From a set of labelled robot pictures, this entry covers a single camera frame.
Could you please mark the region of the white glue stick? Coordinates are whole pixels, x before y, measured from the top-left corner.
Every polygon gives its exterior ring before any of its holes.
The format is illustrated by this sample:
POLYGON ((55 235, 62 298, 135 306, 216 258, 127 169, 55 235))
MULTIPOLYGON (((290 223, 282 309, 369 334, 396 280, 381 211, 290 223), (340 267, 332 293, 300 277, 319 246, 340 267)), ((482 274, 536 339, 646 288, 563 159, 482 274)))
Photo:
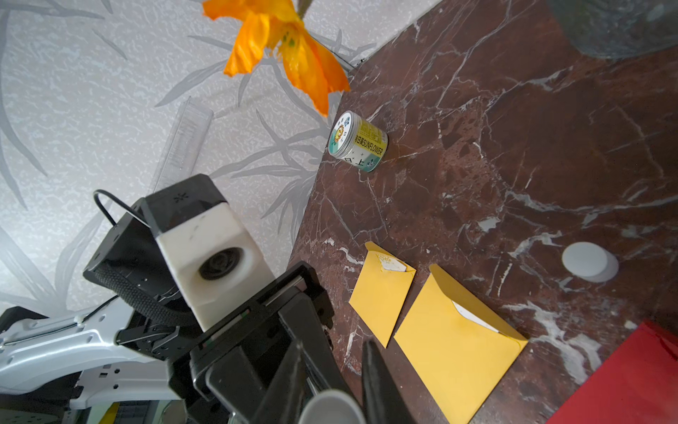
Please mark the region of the white glue stick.
POLYGON ((366 424, 358 402, 341 390, 325 390, 303 408, 298 424, 366 424))

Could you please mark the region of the red envelope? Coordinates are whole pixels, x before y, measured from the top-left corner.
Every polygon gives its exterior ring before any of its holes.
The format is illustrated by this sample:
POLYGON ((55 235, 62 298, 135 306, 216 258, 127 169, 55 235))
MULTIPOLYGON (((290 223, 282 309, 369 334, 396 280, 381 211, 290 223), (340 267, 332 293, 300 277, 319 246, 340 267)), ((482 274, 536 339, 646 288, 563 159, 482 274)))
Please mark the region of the red envelope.
POLYGON ((641 323, 548 421, 676 423, 676 335, 641 323))

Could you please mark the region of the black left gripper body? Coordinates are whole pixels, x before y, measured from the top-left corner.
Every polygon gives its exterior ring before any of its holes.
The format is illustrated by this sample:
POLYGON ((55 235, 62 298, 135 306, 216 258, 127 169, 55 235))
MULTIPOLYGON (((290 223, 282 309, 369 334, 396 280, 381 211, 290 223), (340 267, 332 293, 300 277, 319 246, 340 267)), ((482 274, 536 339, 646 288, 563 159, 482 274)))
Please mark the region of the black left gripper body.
POLYGON ((144 318, 141 328, 122 331, 118 342, 166 361, 169 387, 198 423, 229 416, 252 423, 296 341, 305 360, 302 408, 314 392, 347 392, 328 337, 334 309, 307 263, 275 277, 209 330, 199 326, 155 238, 222 202, 213 180, 199 174, 142 197, 113 226, 84 274, 144 318))

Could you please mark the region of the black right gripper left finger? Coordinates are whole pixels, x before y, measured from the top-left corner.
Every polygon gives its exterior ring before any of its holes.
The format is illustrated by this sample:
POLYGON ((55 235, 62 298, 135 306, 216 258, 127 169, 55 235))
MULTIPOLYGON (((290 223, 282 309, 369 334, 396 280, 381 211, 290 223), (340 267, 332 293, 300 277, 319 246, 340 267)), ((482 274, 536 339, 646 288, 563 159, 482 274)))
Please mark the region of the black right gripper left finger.
POLYGON ((303 344, 292 342, 259 405, 252 423, 298 422, 305 398, 303 344))

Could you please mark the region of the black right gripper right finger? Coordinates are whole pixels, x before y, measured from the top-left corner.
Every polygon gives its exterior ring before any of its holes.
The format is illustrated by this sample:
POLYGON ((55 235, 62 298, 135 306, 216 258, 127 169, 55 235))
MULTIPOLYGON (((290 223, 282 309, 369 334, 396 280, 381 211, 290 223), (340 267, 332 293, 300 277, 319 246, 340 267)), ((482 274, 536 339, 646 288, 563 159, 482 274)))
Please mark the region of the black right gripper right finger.
POLYGON ((367 423, 415 422, 374 339, 363 344, 362 386, 367 423))

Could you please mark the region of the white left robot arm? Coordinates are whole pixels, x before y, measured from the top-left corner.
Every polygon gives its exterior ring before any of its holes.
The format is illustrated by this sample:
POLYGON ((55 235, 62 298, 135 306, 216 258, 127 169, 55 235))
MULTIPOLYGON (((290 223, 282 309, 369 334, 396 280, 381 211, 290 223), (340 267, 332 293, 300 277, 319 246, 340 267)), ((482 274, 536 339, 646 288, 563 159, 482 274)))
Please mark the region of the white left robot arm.
POLYGON ((275 277, 209 176, 128 206, 84 275, 115 298, 61 318, 2 316, 3 397, 74 409, 178 398, 196 423, 364 419, 314 269, 275 277))

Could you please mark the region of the white glue stick cap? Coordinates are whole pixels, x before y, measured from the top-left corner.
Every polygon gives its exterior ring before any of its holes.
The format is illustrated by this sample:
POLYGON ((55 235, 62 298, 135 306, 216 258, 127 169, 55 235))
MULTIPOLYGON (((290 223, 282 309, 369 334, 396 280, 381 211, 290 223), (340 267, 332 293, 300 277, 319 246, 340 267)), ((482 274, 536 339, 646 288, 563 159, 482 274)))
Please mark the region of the white glue stick cap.
POLYGON ((619 261, 607 249, 591 242, 569 245, 561 255, 563 266, 572 275, 591 283, 605 283, 619 272, 619 261))

